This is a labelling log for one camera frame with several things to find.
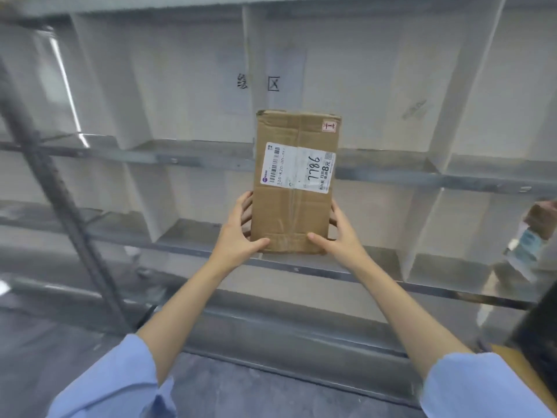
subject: brown cardboard package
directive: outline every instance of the brown cardboard package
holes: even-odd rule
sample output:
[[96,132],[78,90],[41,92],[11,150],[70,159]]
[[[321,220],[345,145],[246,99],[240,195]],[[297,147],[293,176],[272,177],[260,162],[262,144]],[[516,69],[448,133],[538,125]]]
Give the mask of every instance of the brown cardboard package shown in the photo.
[[341,118],[331,114],[262,110],[251,239],[268,237],[268,253],[321,253],[306,237],[327,237],[332,175]]

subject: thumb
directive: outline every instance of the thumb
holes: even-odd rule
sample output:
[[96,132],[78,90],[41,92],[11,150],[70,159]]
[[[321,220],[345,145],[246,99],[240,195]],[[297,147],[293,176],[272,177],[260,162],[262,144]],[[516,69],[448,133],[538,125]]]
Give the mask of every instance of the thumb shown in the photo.
[[262,237],[261,239],[258,239],[254,242],[250,242],[252,253],[261,251],[261,249],[266,247],[270,242],[271,240],[268,237]]
[[325,239],[322,236],[316,235],[315,233],[308,233],[308,239],[312,241],[315,245],[323,248],[328,253],[331,252],[332,241]]

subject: light blue shirt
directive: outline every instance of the light blue shirt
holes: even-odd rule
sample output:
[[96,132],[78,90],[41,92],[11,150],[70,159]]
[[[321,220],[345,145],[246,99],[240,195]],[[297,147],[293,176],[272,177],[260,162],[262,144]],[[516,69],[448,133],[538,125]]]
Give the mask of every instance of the light blue shirt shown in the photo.
[[[61,392],[47,418],[176,417],[174,381],[157,385],[149,349],[129,334]],[[424,383],[421,405],[429,418],[555,418],[495,353],[452,353]]]

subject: forearm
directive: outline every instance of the forearm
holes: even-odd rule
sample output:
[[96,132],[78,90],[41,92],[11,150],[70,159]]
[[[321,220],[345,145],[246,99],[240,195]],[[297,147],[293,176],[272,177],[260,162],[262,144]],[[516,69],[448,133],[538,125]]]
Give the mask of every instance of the forearm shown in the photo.
[[170,373],[174,360],[181,352],[209,297],[228,273],[229,270],[215,261],[207,261],[161,311],[138,330],[137,335],[143,339],[153,355],[159,385]]
[[362,261],[355,274],[379,305],[422,378],[443,356],[471,352],[373,260]]

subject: concrete floor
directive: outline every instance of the concrete floor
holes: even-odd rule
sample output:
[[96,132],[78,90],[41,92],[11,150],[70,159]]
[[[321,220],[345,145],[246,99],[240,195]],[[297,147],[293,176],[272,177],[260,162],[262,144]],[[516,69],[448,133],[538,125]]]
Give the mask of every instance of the concrete floor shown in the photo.
[[[5,310],[0,332],[0,416],[10,418],[45,416],[52,399],[120,341]],[[186,353],[172,374],[183,417],[425,417],[405,406]]]

